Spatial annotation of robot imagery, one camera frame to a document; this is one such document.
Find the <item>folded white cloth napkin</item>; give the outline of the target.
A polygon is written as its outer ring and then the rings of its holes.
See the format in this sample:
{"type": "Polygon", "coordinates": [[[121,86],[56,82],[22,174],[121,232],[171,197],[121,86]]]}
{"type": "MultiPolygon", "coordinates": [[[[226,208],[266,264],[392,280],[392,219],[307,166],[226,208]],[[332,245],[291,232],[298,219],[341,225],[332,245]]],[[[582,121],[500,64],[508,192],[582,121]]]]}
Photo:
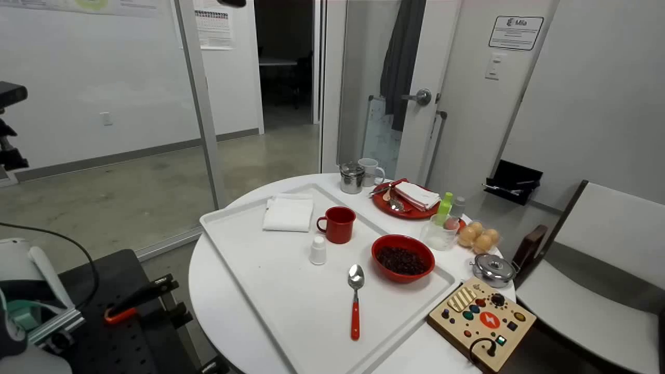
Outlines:
{"type": "Polygon", "coordinates": [[[301,197],[269,197],[266,201],[263,228],[306,232],[311,225],[314,201],[301,197]]]}

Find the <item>small white seasoning bottle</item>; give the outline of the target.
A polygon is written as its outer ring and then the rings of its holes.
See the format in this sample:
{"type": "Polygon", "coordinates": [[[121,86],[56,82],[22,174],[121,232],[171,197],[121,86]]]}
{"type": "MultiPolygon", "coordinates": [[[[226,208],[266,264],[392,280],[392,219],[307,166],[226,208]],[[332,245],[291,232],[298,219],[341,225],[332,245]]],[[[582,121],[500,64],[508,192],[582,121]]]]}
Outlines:
{"type": "Polygon", "coordinates": [[[325,239],[322,234],[315,234],[311,242],[310,261],[314,265],[325,264],[325,239]]]}

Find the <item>black perforated work table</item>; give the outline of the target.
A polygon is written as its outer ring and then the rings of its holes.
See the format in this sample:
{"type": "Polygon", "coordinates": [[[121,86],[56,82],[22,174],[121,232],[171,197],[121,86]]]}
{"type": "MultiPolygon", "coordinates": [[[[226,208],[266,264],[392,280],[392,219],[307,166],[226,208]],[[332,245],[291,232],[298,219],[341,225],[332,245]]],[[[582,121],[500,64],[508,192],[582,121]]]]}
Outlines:
{"type": "Polygon", "coordinates": [[[72,374],[195,374],[195,362],[172,327],[166,307],[145,301],[118,325],[110,325],[107,307],[150,282],[131,250],[97,257],[100,287],[81,307],[82,325],[61,357],[72,374]]]}

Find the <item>wall notice sign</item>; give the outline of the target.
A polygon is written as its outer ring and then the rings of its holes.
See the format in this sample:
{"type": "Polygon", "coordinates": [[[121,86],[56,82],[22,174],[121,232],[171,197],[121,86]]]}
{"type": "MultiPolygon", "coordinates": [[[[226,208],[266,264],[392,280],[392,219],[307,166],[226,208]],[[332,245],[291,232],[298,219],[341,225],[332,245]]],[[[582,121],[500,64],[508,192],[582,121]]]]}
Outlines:
{"type": "Polygon", "coordinates": [[[541,24],[541,16],[499,15],[488,46],[497,50],[530,52],[537,41],[541,24]]]}

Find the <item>small metal lidded pot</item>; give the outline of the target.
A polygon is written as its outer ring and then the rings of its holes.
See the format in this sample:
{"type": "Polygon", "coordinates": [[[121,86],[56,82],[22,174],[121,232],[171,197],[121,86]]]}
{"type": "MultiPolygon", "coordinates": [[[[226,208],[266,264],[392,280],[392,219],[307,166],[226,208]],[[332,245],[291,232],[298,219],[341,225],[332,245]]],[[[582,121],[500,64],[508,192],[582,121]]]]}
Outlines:
{"type": "Polygon", "coordinates": [[[495,289],[505,289],[514,278],[514,267],[505,257],[480,254],[471,264],[473,275],[495,289]]]}

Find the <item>red enamel cup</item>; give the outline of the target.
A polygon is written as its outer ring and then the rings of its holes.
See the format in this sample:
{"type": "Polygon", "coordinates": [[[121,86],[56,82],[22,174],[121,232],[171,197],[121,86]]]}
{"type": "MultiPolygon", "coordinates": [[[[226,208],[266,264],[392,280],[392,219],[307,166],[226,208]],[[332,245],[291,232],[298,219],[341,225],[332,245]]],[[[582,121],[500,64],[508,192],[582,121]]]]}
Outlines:
{"type": "Polygon", "coordinates": [[[353,223],[354,211],[350,208],[332,206],[315,221],[315,228],[331,244],[347,244],[350,239],[353,223]]]}

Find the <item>dark jacket on door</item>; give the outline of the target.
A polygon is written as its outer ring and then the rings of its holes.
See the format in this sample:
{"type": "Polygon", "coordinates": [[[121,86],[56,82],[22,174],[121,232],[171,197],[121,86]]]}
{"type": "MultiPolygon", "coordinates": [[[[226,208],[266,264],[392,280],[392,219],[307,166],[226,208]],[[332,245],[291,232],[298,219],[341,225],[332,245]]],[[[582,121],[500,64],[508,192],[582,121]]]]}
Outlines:
{"type": "Polygon", "coordinates": [[[412,88],[423,9],[425,0],[400,0],[381,62],[379,96],[385,97],[385,112],[392,116],[395,131],[403,129],[407,112],[404,96],[412,88]]]}

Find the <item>stainless steel canister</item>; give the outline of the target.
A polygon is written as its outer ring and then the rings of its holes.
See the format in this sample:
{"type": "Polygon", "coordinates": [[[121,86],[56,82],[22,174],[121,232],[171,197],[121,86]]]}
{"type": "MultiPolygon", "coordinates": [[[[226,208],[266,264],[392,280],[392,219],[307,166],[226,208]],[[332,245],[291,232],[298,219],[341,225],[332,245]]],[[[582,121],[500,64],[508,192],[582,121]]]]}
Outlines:
{"type": "Polygon", "coordinates": [[[362,192],[366,172],[360,166],[341,166],[338,174],[343,193],[354,196],[362,192]]]}

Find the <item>red plate with items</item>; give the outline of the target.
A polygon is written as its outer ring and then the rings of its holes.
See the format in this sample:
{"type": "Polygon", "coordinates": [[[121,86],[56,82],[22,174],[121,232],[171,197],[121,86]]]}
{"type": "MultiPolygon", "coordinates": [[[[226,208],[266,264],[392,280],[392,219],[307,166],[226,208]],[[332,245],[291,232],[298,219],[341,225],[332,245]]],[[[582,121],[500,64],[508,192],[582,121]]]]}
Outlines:
{"type": "Polygon", "coordinates": [[[400,221],[429,221],[438,206],[423,208],[413,197],[397,190],[397,181],[379,183],[372,190],[370,201],[385,215],[400,221]]]}

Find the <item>red bowl with beans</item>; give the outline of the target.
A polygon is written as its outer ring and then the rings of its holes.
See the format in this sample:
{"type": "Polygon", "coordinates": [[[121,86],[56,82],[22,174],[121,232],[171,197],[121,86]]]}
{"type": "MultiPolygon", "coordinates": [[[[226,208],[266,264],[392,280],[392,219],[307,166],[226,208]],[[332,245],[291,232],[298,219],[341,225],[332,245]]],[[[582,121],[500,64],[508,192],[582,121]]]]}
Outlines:
{"type": "Polygon", "coordinates": [[[418,239],[381,234],[370,248],[373,271],[397,285],[422,280],[433,271],[433,254],[418,239]]]}

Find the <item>wooden busy board toy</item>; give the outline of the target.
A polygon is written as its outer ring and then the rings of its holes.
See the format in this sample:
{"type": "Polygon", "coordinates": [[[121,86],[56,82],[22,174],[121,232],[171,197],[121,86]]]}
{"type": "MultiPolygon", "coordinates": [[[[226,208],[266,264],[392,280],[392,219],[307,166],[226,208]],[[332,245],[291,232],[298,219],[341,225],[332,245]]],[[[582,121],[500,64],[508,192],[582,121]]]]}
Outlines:
{"type": "Polygon", "coordinates": [[[480,278],[453,289],[425,322],[484,372],[499,374],[536,315],[480,278]]]}

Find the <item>small whiteboard leaning on door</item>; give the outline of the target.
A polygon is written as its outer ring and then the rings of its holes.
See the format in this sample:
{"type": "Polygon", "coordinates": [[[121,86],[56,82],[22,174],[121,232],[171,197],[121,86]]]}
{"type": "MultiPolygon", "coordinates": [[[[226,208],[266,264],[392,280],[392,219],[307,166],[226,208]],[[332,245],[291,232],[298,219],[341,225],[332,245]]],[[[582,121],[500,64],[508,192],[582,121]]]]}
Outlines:
{"type": "Polygon", "coordinates": [[[392,129],[392,116],[379,96],[370,96],[362,153],[373,158],[389,176],[395,174],[400,132],[392,129]]]}

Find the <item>clear glass measuring cup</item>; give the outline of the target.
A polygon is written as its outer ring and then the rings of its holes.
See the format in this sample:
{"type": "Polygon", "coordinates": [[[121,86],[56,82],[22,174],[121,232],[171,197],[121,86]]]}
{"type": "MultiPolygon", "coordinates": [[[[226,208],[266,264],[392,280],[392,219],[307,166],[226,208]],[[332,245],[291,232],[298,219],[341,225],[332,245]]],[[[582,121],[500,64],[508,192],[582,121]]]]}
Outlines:
{"type": "Polygon", "coordinates": [[[360,158],[357,166],[363,170],[366,185],[378,185],[385,179],[385,169],[373,158],[360,158]]]}

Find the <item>clear plastic cup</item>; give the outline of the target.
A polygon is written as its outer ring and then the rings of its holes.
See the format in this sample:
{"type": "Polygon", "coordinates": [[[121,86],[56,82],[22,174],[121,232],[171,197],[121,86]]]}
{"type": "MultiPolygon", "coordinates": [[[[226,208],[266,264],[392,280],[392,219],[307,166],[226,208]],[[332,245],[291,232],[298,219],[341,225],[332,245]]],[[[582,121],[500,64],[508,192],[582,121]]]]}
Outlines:
{"type": "Polygon", "coordinates": [[[437,252],[445,252],[453,248],[453,237],[447,232],[445,226],[437,223],[427,223],[423,226],[423,242],[437,252]]]}

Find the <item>black box on floor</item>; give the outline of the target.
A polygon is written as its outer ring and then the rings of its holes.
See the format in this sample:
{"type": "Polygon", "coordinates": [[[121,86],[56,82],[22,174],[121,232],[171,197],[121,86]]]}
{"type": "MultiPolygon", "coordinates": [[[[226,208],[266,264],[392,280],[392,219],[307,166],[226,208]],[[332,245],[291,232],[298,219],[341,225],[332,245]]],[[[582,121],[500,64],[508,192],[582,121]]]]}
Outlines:
{"type": "Polygon", "coordinates": [[[541,172],[514,163],[500,159],[495,174],[486,179],[486,192],[524,206],[540,187],[541,172]]]}

